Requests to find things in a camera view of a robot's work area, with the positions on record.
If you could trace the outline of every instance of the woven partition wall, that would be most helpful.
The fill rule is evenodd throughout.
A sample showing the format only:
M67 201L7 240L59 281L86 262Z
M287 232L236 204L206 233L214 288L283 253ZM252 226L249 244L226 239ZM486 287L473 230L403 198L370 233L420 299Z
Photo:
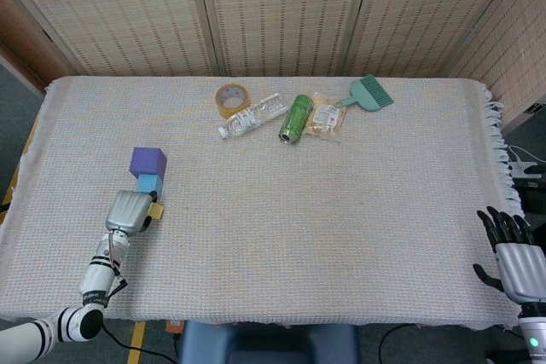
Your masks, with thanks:
M228 75L326 76L345 56L360 0L213 2Z
M495 0L481 23L449 75L491 87L508 124L546 94L546 0Z
M88 74L213 74L195 0L32 1Z
M364 0L345 74L433 77L487 0Z

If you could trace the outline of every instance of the plastic water bottle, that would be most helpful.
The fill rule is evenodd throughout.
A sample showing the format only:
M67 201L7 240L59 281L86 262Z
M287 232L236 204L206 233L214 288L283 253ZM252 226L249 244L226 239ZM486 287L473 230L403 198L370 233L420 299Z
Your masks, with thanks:
M288 106L281 95L274 94L258 104L232 115L224 126L218 128L218 131L220 131L222 138L242 136L286 111L288 111Z

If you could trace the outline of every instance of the robotic arm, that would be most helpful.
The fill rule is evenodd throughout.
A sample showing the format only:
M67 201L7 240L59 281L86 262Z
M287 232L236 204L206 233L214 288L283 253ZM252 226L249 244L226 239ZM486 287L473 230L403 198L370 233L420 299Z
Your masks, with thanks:
M35 320L0 332L0 362L20 364L48 354L57 343L88 341L102 328L110 298L127 286L119 268L129 250L128 238L148 228L148 208L157 200L155 191L144 194L121 190L106 218L108 233L102 236L79 292L83 307L67 308L44 320ZM114 281L119 284L112 290Z
M546 257L522 217L499 213L490 206L487 210L491 217L483 211L478 216L501 278L490 277L479 264L473 266L474 271L486 285L521 305L518 319L529 356L533 363L542 363L546 361Z

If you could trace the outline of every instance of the packing tape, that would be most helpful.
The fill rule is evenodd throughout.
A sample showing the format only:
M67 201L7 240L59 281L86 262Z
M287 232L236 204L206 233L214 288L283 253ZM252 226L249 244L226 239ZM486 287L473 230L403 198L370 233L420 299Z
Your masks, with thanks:
M247 90L239 84L226 84L225 86L220 87L214 98L216 100L216 105L218 106L218 112L224 118L229 118L233 114L250 107L250 98L248 97ZM240 100L242 103L237 107L226 106L226 101L231 99Z

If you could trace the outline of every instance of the snack package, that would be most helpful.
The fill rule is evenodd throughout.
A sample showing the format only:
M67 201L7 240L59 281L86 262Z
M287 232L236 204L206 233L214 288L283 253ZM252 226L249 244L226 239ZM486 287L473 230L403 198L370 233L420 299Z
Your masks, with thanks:
M334 104L339 99L314 94L313 109L305 123L303 133L318 136L325 140L339 140L340 128L347 108L337 108Z

